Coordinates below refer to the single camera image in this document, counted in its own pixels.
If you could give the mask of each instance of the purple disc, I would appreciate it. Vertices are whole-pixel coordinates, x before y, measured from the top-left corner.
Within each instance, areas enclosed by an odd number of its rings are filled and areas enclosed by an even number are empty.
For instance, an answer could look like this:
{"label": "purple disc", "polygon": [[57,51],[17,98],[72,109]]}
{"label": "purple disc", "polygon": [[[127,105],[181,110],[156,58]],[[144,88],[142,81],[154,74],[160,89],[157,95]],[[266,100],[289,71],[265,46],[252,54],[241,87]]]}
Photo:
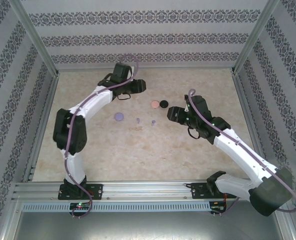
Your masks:
{"label": "purple disc", "polygon": [[124,115],[121,113],[121,112],[117,112],[115,115],[114,115],[114,119],[118,122],[124,120]]}

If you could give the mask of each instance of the marble-textured surface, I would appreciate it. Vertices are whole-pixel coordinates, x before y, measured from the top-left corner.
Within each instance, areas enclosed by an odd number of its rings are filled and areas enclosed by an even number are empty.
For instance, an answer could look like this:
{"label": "marble-textured surface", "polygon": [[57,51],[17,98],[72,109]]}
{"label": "marble-textured surface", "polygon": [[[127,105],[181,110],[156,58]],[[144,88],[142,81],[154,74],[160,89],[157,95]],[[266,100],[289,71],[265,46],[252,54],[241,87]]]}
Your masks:
{"label": "marble-textured surface", "polygon": [[[60,74],[33,181],[63,181],[64,160],[52,139],[56,113],[82,101],[107,73]],[[153,100],[185,107],[184,94],[195,88],[212,115],[224,118],[252,146],[229,69],[140,69],[136,79],[146,81],[145,92],[125,101],[115,99],[87,125],[88,141],[82,151],[87,180],[204,180],[219,170],[246,177],[224,152],[205,139],[191,138],[186,126],[169,121],[168,109],[151,107]],[[123,121],[114,120],[117,112],[124,114]]]}

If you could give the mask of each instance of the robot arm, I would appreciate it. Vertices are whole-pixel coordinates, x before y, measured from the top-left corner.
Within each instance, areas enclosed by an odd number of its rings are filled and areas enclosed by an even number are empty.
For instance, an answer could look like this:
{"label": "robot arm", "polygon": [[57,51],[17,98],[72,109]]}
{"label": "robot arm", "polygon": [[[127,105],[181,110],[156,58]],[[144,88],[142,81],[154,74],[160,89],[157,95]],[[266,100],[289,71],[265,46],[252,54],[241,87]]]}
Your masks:
{"label": "robot arm", "polygon": [[[102,81],[100,81],[94,91],[85,98],[81,103],[70,108],[69,110],[60,109],[57,112],[56,122],[53,131],[53,140],[57,143],[63,157],[65,158],[66,144],[68,139],[68,132],[70,122],[73,114],[77,111],[80,105],[94,93],[98,93],[107,87],[120,84],[129,79],[133,74],[133,69],[122,63],[117,63],[114,67],[113,73],[108,74]],[[113,88],[111,90],[104,90],[101,93],[91,98],[77,113],[71,134],[71,141],[67,156],[67,168],[73,179],[80,185],[86,184],[86,174],[83,168],[83,160],[81,151],[87,143],[86,125],[89,120],[106,104],[113,101],[122,94],[137,94],[146,90],[146,83],[142,79],[133,79],[129,83]],[[75,186],[71,178],[66,174],[64,184],[71,188],[76,194],[83,194],[79,188]]]}
{"label": "robot arm", "polygon": [[[191,99],[198,111],[208,122],[236,139],[238,144],[232,142],[227,136],[206,124],[192,108],[187,95],[185,95],[186,108],[178,106],[170,107],[167,114],[168,119],[187,126],[188,132],[195,129],[199,134],[198,138],[207,139],[211,144],[224,151],[242,168],[250,179],[241,179],[226,174],[224,171],[218,171],[207,179],[207,189],[212,194],[228,193],[247,200],[264,216],[269,216],[281,205],[290,200],[292,197],[291,193],[266,169],[270,169],[290,186],[290,188],[292,188],[292,174],[286,168],[278,169],[255,153],[221,117],[212,117],[204,98],[193,96]],[[240,144],[243,144],[266,167],[263,168]]]}

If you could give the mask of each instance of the patterned wallpaper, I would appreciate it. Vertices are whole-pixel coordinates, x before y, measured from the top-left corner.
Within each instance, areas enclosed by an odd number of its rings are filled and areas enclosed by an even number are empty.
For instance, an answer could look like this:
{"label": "patterned wallpaper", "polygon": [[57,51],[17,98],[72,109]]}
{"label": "patterned wallpaper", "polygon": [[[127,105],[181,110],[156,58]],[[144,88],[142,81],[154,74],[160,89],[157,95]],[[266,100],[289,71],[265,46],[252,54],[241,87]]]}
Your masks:
{"label": "patterned wallpaper", "polygon": [[23,0],[59,70],[232,67],[267,0]]}
{"label": "patterned wallpaper", "polygon": [[279,2],[239,77],[265,157],[292,172],[296,191],[296,0]]}
{"label": "patterned wallpaper", "polygon": [[32,152],[52,76],[6,0],[0,0],[0,223]]}

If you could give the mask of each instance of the damask wall pattern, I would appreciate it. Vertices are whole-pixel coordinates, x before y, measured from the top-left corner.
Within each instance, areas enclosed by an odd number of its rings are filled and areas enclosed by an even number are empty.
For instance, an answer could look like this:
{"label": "damask wall pattern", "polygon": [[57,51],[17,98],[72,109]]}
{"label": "damask wall pattern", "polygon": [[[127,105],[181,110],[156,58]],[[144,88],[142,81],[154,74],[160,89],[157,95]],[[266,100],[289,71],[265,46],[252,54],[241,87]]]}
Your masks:
{"label": "damask wall pattern", "polygon": [[23,0],[59,70],[232,67],[267,0]]}
{"label": "damask wall pattern", "polygon": [[52,79],[14,10],[0,0],[0,224],[27,168]]}
{"label": "damask wall pattern", "polygon": [[239,78],[265,157],[291,171],[296,191],[296,0],[278,3]]}

